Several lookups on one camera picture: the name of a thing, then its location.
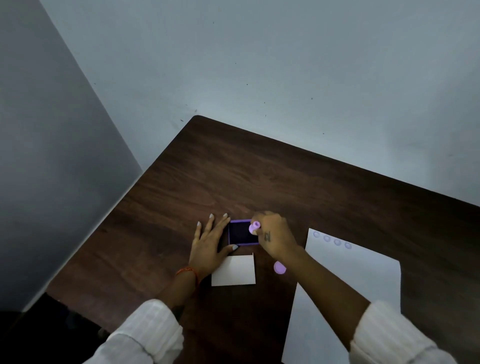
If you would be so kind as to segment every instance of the person's left hand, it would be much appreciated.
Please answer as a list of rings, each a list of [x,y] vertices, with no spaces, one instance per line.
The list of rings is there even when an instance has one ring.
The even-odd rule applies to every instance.
[[[214,220],[215,216],[210,214],[210,219],[203,234],[201,234],[202,224],[198,222],[192,242],[188,265],[196,269],[199,281],[212,274],[222,264],[227,255],[238,248],[238,245],[227,245],[219,253],[216,252],[223,229],[230,222],[230,218],[227,214],[223,215],[222,219],[212,229]]]

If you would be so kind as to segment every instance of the sleeve cuff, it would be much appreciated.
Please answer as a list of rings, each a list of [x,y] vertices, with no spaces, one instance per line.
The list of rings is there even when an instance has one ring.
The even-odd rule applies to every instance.
[[[435,343],[407,318],[382,301],[371,303],[352,342],[350,358],[357,363],[407,363]]]
[[[138,342],[152,356],[154,363],[159,363],[165,356],[175,358],[183,348],[182,327],[159,300],[144,302],[108,340],[120,334]]]

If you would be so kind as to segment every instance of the white sleeve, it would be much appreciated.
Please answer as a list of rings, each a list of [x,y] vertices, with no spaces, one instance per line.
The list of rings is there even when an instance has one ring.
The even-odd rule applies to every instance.
[[[352,342],[351,364],[455,364],[406,317],[377,301],[363,314]]]
[[[159,300],[144,302],[85,364],[171,364],[183,348],[182,328]]]

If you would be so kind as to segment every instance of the orange bracelet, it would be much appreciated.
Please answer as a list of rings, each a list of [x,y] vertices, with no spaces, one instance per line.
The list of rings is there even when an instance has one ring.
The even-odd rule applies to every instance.
[[[175,273],[175,275],[177,276],[181,272],[188,272],[188,271],[192,271],[195,274],[195,287],[198,287],[198,284],[200,283],[200,280],[198,279],[198,272],[195,268],[192,268],[192,267],[182,268],[177,273]]]

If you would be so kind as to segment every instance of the table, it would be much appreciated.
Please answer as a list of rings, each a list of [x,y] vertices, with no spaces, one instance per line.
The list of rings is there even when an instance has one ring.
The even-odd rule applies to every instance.
[[[479,207],[201,116],[47,292],[113,331],[187,264],[198,220],[264,209],[285,216],[303,246],[314,228],[399,260],[402,313],[459,363],[479,361]],[[177,363],[280,362],[296,281],[260,246],[234,254],[251,253],[256,285],[206,279],[188,301]]]

